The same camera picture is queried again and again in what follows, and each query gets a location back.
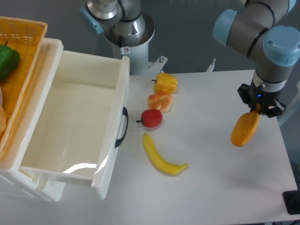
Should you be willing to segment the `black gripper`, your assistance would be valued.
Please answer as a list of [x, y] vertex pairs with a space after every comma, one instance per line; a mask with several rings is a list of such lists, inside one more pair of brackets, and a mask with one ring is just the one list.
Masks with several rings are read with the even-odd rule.
[[244, 104], [247, 104], [250, 111], [258, 110], [260, 115], [265, 115], [269, 118], [282, 115], [286, 110], [286, 105], [279, 101], [281, 91], [266, 92], [263, 90], [265, 86], [259, 85], [256, 87], [253, 83], [250, 85], [242, 84], [237, 92]]

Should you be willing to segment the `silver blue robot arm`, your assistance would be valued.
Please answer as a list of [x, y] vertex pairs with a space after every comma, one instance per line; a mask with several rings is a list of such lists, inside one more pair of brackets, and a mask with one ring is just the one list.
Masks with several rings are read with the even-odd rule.
[[[213, 27], [213, 37], [256, 63], [250, 85], [242, 84], [238, 93], [250, 109], [269, 118], [281, 115], [286, 106], [278, 96], [300, 58], [300, 33], [278, 21], [295, 6], [293, 0], [246, 0], [245, 11], [228, 9]], [[115, 58], [126, 55], [133, 75], [147, 75], [148, 46], [155, 27], [141, 10], [138, 0], [89, 0], [80, 16], [94, 34], [103, 34]]]

